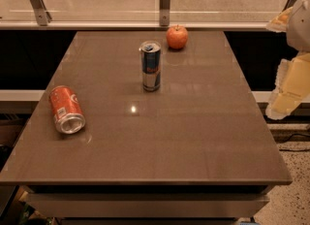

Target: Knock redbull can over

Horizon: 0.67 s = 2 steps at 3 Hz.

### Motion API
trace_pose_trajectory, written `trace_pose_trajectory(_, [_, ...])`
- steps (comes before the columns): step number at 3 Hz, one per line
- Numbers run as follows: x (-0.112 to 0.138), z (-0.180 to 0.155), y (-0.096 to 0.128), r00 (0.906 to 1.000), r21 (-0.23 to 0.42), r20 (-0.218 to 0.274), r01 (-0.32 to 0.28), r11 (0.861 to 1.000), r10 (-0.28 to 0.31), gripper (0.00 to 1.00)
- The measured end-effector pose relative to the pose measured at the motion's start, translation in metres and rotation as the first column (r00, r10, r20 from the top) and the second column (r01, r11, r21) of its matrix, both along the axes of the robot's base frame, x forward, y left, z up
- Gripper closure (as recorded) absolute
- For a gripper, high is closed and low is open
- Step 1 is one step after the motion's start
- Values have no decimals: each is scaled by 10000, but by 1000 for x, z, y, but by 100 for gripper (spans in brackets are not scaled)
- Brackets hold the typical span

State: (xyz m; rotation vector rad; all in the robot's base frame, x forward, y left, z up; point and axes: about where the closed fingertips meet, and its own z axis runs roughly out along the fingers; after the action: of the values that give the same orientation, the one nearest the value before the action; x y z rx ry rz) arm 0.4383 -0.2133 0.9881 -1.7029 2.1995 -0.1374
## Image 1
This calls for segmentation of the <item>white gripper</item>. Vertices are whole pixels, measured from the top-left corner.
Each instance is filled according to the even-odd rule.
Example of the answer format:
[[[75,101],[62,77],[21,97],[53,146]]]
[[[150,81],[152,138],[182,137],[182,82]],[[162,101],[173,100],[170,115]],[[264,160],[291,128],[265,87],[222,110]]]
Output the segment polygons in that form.
[[[297,0],[265,27],[272,32],[287,30],[287,43],[298,51],[310,51],[310,0]],[[265,114],[273,120],[290,115],[310,95],[310,53],[282,59]]]

